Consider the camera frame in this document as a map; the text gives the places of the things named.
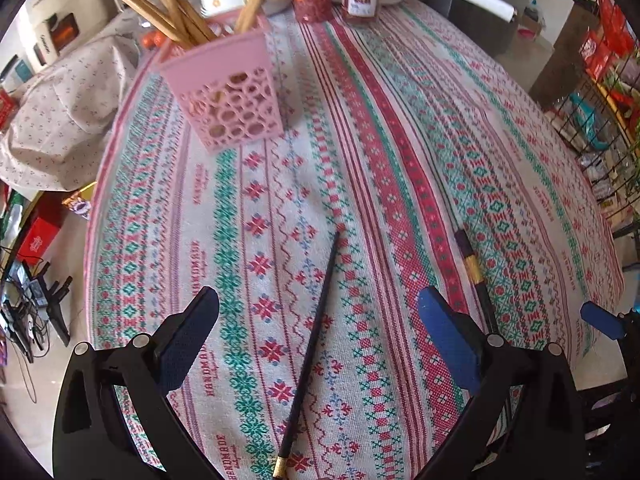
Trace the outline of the black chopstick gold band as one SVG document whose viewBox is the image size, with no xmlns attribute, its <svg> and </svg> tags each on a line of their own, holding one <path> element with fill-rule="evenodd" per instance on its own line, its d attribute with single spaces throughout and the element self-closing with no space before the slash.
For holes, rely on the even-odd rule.
<svg viewBox="0 0 640 480">
<path fill-rule="evenodd" d="M 466 235 L 464 229 L 458 229 L 454 232 L 454 238 L 456 239 L 458 248 L 461 252 L 466 272 L 468 272 L 469 279 L 474 286 L 477 298 L 480 300 L 480 308 L 482 309 L 488 332 L 498 334 L 499 327 L 496 319 L 495 308 L 489 297 L 486 280 L 469 237 Z"/>
</svg>

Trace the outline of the red gift box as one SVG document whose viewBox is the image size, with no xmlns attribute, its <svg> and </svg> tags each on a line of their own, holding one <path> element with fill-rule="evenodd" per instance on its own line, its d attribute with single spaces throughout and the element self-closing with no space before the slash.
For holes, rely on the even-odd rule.
<svg viewBox="0 0 640 480">
<path fill-rule="evenodd" d="M 44 252 L 60 232 L 61 226 L 60 219 L 35 218 L 17 252 L 17 259 L 24 261 L 29 266 L 35 266 L 42 260 Z"/>
</svg>

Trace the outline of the brown cardboard box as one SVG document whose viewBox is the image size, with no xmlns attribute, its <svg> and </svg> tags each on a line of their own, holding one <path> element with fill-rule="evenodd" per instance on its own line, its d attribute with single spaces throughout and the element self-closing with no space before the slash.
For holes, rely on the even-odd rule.
<svg viewBox="0 0 640 480">
<path fill-rule="evenodd" d="M 579 49 L 587 32 L 598 26 L 598 4 L 594 0 L 573 0 L 572 10 L 553 45 L 553 53 L 528 92 L 543 110 L 577 87 L 584 72 Z"/>
</svg>

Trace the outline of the floral cloth cover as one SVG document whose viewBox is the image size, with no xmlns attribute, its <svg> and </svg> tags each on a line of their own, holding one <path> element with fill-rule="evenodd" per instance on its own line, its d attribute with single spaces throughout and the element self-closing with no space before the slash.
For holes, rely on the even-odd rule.
<svg viewBox="0 0 640 480">
<path fill-rule="evenodd" d="M 1 130 L 1 180 L 54 192 L 93 181 L 139 58 L 136 40 L 103 36 L 24 84 L 17 112 Z"/>
</svg>

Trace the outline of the patterned woven tablecloth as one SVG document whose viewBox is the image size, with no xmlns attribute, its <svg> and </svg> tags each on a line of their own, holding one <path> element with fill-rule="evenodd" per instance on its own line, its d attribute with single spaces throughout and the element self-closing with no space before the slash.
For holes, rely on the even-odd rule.
<svg viewBox="0 0 640 480">
<path fill-rule="evenodd" d="M 484 273 L 500 333 L 597 341 L 586 301 L 625 282 L 608 222 L 537 104 L 418 0 L 366 26 L 271 22 L 284 131 L 209 153 L 153 60 L 141 64 L 98 177 L 85 256 L 96 348 L 152 333 L 203 287 L 220 313 L 169 400 L 228 479 L 267 479 L 325 278 L 331 298 L 288 472 L 410 479 L 468 394 L 420 320 L 435 286 L 483 321 L 454 234 Z"/>
</svg>

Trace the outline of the pink perforated utensil basket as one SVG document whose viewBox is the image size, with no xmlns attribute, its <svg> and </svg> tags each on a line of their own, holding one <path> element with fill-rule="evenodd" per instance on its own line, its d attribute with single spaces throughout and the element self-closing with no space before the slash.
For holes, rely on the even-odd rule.
<svg viewBox="0 0 640 480">
<path fill-rule="evenodd" d="M 189 50 L 167 41 L 155 62 L 193 133 L 209 153 L 280 136 L 283 125 L 264 14 L 237 34 L 238 9 L 207 19 L 215 39 Z"/>
</svg>

